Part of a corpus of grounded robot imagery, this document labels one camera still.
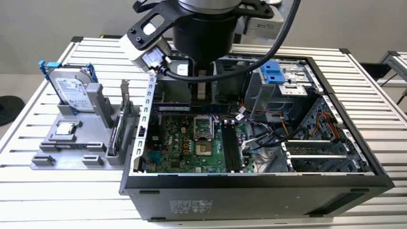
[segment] black cable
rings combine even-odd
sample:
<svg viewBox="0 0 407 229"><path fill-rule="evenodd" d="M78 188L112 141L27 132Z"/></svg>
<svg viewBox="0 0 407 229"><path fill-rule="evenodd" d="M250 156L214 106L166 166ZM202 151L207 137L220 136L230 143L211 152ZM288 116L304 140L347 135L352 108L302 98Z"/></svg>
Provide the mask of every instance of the black cable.
<svg viewBox="0 0 407 229"><path fill-rule="evenodd" d="M310 135L310 132L308 132L308 129L304 128L304 127L300 127L298 128L290 135L287 135L280 141L278 142L274 142L271 144L258 144L259 147L254 148L254 149L247 149L244 150L243 152L247 152L247 151L251 151L251 150L258 150L258 149L262 149L264 147L276 147L282 144L282 142L290 140L291 138L294 138L294 136L300 132L303 131L304 132L304 139L308 139L308 135Z"/></svg>
<svg viewBox="0 0 407 229"><path fill-rule="evenodd" d="M387 82L397 76L397 74L394 74L387 80L386 82L381 85L381 87L383 87L385 84L387 84Z"/></svg>
<svg viewBox="0 0 407 229"><path fill-rule="evenodd" d="M405 97L406 97L405 95L401 97L399 101L397 101L397 103L395 103L397 105L399 105L402 103Z"/></svg>
<svg viewBox="0 0 407 229"><path fill-rule="evenodd" d="M294 19L295 19L298 10L299 10L299 4L300 4L300 0L294 0L292 7L291 7L291 10L290 10L290 14L288 14L288 17L287 17L287 21L283 25L282 33L280 33L270 51L267 52L267 54L264 55L264 57L262 59L259 59L255 63L252 63L246 68L243 68L240 70L236 70L236 71L232 71L232 72L219 74L219 75L188 77L188 76L183 76L183 75L179 75L179 74L174 73L170 70L168 66L160 66L160 68L159 68L160 73L164 76L168 76L168 77L171 77L176 80L182 80L182 81L191 82L191 83L202 83L202 82L224 80L224 79L232 78L238 75L242 75L242 74L246 74L246 73L254 71L274 57L275 53L278 52L278 50L279 50L279 48L280 48L280 46L282 46L282 44L286 40L288 31L291 29L291 25L292 25L292 22L294 22Z"/></svg>

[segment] green circuit board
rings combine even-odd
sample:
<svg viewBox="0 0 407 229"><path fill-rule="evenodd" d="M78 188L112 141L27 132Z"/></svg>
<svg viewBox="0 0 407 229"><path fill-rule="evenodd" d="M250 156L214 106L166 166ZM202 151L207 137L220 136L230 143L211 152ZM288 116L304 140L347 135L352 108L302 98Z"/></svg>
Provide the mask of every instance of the green circuit board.
<svg viewBox="0 0 407 229"><path fill-rule="evenodd" d="M196 147L203 147L202 142L194 140L194 122L188 121L186 133L182 133L182 127L186 126L179 119L168 119L163 134L163 146L160 150L160 164L148 162L147 172L150 173L226 173L222 126L220 122L214 123L214 140L206 142L211 146L211 155L198 155ZM236 135L246 136L244 125L236 125ZM243 172L254 172L251 166L243 169Z"/></svg>

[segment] wire bundle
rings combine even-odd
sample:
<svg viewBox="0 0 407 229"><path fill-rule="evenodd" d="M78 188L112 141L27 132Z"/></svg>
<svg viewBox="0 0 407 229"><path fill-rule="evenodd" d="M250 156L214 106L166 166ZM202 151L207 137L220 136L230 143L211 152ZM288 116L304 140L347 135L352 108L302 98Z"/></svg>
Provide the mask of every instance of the wire bundle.
<svg viewBox="0 0 407 229"><path fill-rule="evenodd" d="M327 113L327 112L318 112L318 114L316 114L316 123L315 123L315 127L314 127L314 129L312 129L312 131L311 131L310 136L312 136L312 135L315 134L315 132L318 131L319 117L320 117L320 116L323 116L324 119L332 118L332 115L331 115L330 113ZM340 136L339 136L339 131L338 131L338 129L335 128L334 124L332 124L331 122L327 122L327 125L328 125L328 127L330 127L330 129L331 129L331 131L332 131L332 135L334 135L335 139L339 139L339 138L340 138Z"/></svg>
<svg viewBox="0 0 407 229"><path fill-rule="evenodd" d="M240 106L244 107L244 103L243 103L243 98L240 99ZM288 135L288 130L287 130L287 127L286 127L286 123L284 123L284 113L283 111L264 111L266 113L275 113L275 114L280 114L280 120L282 120L282 125L283 125L283 129L286 131L286 134Z"/></svg>

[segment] aluminum work table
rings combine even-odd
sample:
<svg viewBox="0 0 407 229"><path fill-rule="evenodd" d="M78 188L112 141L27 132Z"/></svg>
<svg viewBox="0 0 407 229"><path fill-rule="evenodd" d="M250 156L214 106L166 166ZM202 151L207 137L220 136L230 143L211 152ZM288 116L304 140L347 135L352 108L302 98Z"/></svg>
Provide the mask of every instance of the aluminum work table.
<svg viewBox="0 0 407 229"><path fill-rule="evenodd" d="M120 82L142 105L148 75L127 60L116 39L71 42L59 61L92 63L104 96L122 100ZM264 54L268 46L235 45L232 52ZM118 193L122 171L31 170L59 110L44 81L0 140L0 228L407 228L407 117L351 54L339 49L282 47L278 54L310 56L394 180L395 188L339 217L188 222L146 222L127 196Z"/></svg>

